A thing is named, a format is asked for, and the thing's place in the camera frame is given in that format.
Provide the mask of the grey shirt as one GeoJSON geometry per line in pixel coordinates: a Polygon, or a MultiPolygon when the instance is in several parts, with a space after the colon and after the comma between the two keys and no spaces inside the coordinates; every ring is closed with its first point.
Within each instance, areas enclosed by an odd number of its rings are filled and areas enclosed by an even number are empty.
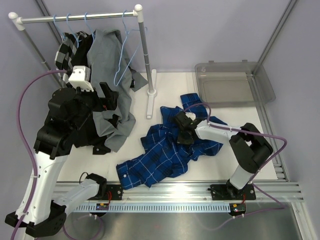
{"type": "Polygon", "coordinates": [[[95,40],[87,53],[91,68],[90,83],[100,98],[105,94],[100,84],[106,83],[111,91],[118,94],[115,110],[94,112],[93,120],[98,136],[106,137],[104,145],[113,152],[118,152],[131,134],[136,118],[130,112],[132,80],[136,92],[148,81],[137,71],[128,67],[128,54],[121,51],[122,39],[119,30],[95,31],[95,40]]]}

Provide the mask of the blue plaid shirt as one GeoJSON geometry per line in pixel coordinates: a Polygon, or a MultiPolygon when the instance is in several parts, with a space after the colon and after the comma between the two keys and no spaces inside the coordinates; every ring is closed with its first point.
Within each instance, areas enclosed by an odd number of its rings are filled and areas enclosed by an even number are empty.
{"type": "Polygon", "coordinates": [[[176,178],[188,171],[189,161],[197,161],[200,156],[215,156],[223,147],[212,140],[196,140],[194,144],[178,143],[179,128],[174,116],[187,109],[198,118],[208,118],[206,108],[196,93],[180,96],[182,107],[160,107],[162,123],[149,128],[141,144],[144,153],[116,166],[122,188],[129,190],[140,185],[151,187],[165,178],[176,178]]]}

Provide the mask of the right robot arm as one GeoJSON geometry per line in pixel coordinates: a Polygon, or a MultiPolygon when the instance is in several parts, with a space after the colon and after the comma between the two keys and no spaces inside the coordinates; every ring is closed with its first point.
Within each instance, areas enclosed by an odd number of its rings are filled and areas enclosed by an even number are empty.
{"type": "Polygon", "coordinates": [[[252,123],[240,128],[218,124],[207,119],[190,118],[179,112],[173,122],[178,126],[177,142],[192,145],[196,140],[210,140],[231,147],[238,166],[225,184],[212,184],[208,188],[215,201],[256,200],[250,181],[273,153],[272,146],[252,123]]]}

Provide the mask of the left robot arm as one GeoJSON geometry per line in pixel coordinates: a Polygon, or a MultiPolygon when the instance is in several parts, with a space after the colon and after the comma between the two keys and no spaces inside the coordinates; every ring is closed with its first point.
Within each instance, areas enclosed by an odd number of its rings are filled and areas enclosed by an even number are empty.
{"type": "Polygon", "coordinates": [[[119,185],[109,185],[106,178],[95,173],[53,198],[58,176],[73,147],[92,146],[95,155],[110,152],[104,145],[106,138],[97,134],[93,114],[114,110],[118,93],[105,82],[100,87],[102,96],[79,87],[61,88],[52,94],[48,115],[34,143],[35,169],[20,207],[5,218],[8,225],[24,228],[34,238],[49,237],[57,234],[67,216],[85,201],[104,201],[108,206],[110,201],[122,199],[119,185]]]}

